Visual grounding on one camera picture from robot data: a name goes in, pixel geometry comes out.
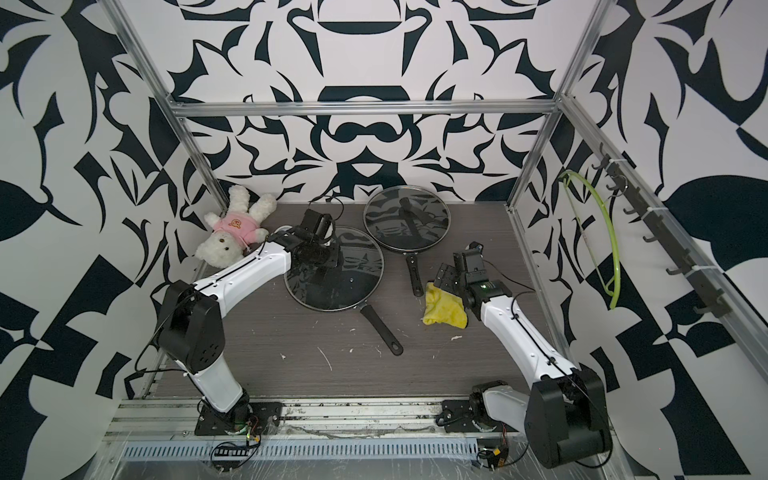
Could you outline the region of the yellow cleaning cloth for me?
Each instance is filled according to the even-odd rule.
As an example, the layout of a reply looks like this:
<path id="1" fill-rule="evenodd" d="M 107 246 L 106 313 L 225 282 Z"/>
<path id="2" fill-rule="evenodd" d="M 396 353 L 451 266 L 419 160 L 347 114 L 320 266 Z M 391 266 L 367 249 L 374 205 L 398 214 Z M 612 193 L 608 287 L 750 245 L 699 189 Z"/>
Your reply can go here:
<path id="1" fill-rule="evenodd" d="M 428 282 L 422 322 L 425 325 L 446 324 L 465 329 L 468 325 L 468 317 L 461 298 Z"/>

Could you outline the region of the large glass pot lid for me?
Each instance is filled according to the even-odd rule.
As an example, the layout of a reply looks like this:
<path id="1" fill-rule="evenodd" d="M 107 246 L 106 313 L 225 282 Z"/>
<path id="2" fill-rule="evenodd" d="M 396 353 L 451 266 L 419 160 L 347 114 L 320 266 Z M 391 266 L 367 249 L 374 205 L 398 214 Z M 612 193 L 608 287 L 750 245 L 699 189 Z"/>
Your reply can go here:
<path id="1" fill-rule="evenodd" d="M 289 294 L 299 304 L 320 312 L 362 309 L 384 274 L 384 255 L 367 233 L 338 227 L 335 266 L 303 265 L 284 275 Z"/>

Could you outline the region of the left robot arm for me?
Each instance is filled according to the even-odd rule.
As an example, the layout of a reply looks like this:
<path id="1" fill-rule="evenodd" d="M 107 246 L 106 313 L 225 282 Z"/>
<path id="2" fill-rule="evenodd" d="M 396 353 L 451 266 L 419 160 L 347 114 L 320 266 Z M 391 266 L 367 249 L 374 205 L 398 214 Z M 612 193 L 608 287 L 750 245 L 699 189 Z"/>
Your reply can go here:
<path id="1" fill-rule="evenodd" d="M 152 343 L 187 375 L 205 410 L 229 431 L 243 429 L 251 413 L 248 394 L 224 358 L 224 317 L 291 269 L 326 266 L 337 257 L 334 219 L 308 209 L 300 224 L 280 228 L 233 265 L 193 284 L 177 281 L 166 291 Z"/>

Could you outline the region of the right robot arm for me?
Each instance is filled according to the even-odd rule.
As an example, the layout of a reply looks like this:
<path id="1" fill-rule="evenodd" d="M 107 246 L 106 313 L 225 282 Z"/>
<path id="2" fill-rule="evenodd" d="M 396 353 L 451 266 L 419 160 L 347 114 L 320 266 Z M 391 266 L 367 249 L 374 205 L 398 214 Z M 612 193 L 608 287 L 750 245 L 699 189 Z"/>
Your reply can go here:
<path id="1" fill-rule="evenodd" d="M 501 342 L 525 379 L 522 393 L 506 383 L 479 386 L 478 413 L 521 432 L 529 450 L 546 468 L 611 457 L 614 445 L 602 379 L 557 351 L 525 315 L 520 297 L 489 278 L 483 247 L 473 242 L 442 264 L 436 288 L 463 305 Z"/>

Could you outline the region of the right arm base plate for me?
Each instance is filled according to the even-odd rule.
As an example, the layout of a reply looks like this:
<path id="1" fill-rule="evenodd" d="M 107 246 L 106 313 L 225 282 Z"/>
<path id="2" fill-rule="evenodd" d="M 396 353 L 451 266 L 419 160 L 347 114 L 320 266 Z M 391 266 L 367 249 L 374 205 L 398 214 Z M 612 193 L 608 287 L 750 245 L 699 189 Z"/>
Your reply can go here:
<path id="1" fill-rule="evenodd" d="M 444 400 L 435 424 L 447 433 L 517 432 L 523 426 L 528 402 L 506 397 L 483 400 Z"/>

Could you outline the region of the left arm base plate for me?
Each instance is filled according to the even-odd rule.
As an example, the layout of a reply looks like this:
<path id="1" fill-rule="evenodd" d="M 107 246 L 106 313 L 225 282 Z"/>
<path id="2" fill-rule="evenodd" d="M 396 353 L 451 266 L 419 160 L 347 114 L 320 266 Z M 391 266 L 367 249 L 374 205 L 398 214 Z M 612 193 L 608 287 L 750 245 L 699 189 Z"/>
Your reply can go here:
<path id="1" fill-rule="evenodd" d="M 281 422 L 281 402 L 239 402 L 228 413 L 214 409 L 206 400 L 197 406 L 198 420 L 194 429 L 196 436 L 223 436 L 262 434 Z"/>

